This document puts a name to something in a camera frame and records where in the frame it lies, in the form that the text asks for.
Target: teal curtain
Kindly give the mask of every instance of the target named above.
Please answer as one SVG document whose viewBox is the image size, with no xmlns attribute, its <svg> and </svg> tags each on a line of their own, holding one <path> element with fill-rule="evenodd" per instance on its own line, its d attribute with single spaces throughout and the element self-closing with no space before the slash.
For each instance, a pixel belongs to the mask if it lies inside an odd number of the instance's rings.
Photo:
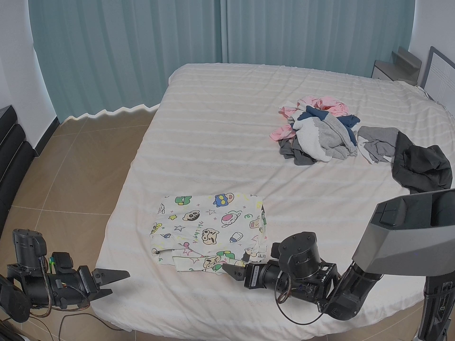
<svg viewBox="0 0 455 341">
<path fill-rule="evenodd" d="M 29 0 L 60 121 L 162 99 L 185 63 L 288 65 L 370 77 L 408 48 L 415 0 Z"/>
<path fill-rule="evenodd" d="M 409 47 L 415 0 L 226 0 L 227 61 L 370 77 Z"/>
<path fill-rule="evenodd" d="M 219 0 L 29 0 L 60 121 L 158 104 L 185 63 L 220 62 Z"/>
</svg>

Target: gray nightstand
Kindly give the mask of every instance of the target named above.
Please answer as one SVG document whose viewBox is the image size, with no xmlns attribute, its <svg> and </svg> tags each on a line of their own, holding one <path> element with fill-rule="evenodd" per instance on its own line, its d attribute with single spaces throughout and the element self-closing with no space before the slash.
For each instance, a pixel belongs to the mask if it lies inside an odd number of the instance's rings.
<svg viewBox="0 0 455 341">
<path fill-rule="evenodd" d="M 417 85 L 422 61 L 406 49 L 400 47 L 398 53 L 392 52 L 392 61 L 374 61 L 371 77 L 385 81 L 404 81 L 412 86 Z"/>
</svg>

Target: white wall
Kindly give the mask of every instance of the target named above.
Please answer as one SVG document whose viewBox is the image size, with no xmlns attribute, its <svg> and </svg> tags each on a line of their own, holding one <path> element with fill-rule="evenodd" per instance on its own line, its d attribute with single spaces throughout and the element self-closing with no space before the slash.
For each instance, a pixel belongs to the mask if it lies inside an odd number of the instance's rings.
<svg viewBox="0 0 455 341">
<path fill-rule="evenodd" d="M 419 84 L 431 46 L 455 62 L 455 0 L 415 0 L 409 52 L 422 60 Z"/>
<path fill-rule="evenodd" d="M 0 0 L 0 106 L 10 104 L 35 147 L 56 115 L 33 49 L 28 0 Z"/>
</svg>

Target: white headboard panel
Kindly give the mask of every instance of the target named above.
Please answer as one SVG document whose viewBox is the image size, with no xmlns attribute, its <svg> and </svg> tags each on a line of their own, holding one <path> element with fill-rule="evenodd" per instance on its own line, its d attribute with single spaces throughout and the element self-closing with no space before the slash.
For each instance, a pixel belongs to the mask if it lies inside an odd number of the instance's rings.
<svg viewBox="0 0 455 341">
<path fill-rule="evenodd" d="M 429 50 L 422 88 L 455 117 L 455 64 L 435 47 Z"/>
</svg>

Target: bed sheet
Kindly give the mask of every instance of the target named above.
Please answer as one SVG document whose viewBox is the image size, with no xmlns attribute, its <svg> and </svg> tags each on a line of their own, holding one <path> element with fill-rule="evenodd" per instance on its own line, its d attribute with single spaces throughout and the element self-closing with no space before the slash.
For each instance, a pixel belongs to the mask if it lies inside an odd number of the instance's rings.
<svg viewBox="0 0 455 341">
<path fill-rule="evenodd" d="M 424 278 L 384 276 L 355 318 L 323 315 L 302 327 L 279 313 L 270 290 L 152 261 L 149 234 L 162 196 L 244 192 L 264 197 L 269 245 L 314 231 L 321 257 L 345 271 L 376 204 L 409 191 L 390 164 L 371 165 L 360 154 L 308 167 L 285 160 L 268 136 L 286 123 L 278 107 L 309 94 L 334 96 L 362 125 L 394 126 L 455 162 L 455 120 L 406 83 L 284 66 L 185 65 L 169 78 L 107 224 L 97 266 L 131 278 L 93 302 L 97 315 L 158 336 L 291 341 L 370 325 L 423 299 Z M 292 298 L 283 309 L 299 322 L 318 315 Z"/>
</svg>

